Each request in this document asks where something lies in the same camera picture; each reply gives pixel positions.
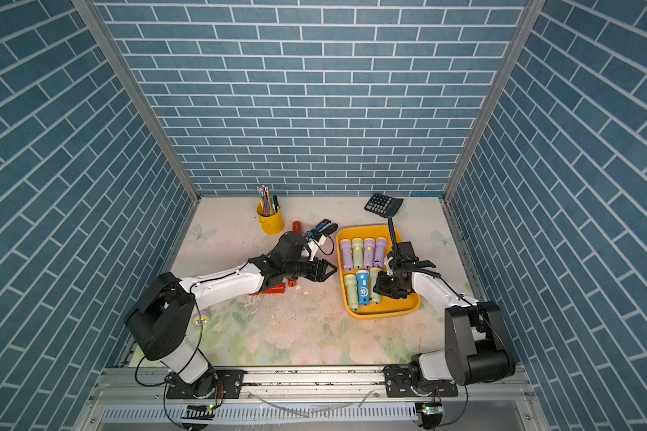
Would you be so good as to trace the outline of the blue white flashlight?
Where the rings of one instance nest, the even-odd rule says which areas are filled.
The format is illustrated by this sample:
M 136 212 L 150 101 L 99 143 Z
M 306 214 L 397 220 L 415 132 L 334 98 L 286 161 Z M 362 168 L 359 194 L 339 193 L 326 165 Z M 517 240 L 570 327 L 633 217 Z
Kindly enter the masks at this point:
M 359 306 L 370 304 L 370 273 L 366 269 L 360 269 L 355 274 L 358 288 Z

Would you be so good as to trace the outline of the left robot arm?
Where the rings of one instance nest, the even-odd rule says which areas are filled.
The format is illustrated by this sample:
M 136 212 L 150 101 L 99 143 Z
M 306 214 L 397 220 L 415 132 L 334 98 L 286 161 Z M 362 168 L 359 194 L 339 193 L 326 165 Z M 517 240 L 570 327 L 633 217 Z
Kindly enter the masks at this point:
M 168 379 L 186 384 L 192 398 L 219 398 L 223 384 L 201 342 L 187 332 L 202 312 L 237 296 L 251 296 L 285 283 L 305 278 L 322 283 L 337 268 L 316 257 L 336 228 L 307 233 L 284 233 L 268 253 L 249 259 L 233 269 L 207 276 L 178 278 L 165 272 L 151 281 L 125 317 L 125 325 L 145 358 L 159 361 L 170 370 Z

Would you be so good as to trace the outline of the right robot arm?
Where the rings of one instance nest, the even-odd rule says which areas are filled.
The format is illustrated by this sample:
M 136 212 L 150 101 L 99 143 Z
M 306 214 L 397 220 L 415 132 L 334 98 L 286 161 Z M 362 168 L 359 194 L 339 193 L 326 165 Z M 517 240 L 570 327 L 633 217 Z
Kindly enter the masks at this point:
M 383 271 L 373 291 L 393 299 L 417 294 L 444 311 L 444 347 L 415 356 L 408 366 L 417 393 L 438 393 L 443 382 L 467 387 L 515 374 L 512 341 L 496 303 L 478 301 L 429 269 Z

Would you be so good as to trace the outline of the green flashlight yellow button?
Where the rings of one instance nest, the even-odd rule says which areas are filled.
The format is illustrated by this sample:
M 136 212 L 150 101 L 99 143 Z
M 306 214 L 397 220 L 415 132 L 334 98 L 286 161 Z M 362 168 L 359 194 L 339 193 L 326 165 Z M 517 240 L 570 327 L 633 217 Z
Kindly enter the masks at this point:
M 352 239 L 352 261 L 353 261 L 354 269 L 358 270 L 358 269 L 364 268 L 363 255 L 364 255 L 364 241 L 359 237 L 353 238 Z

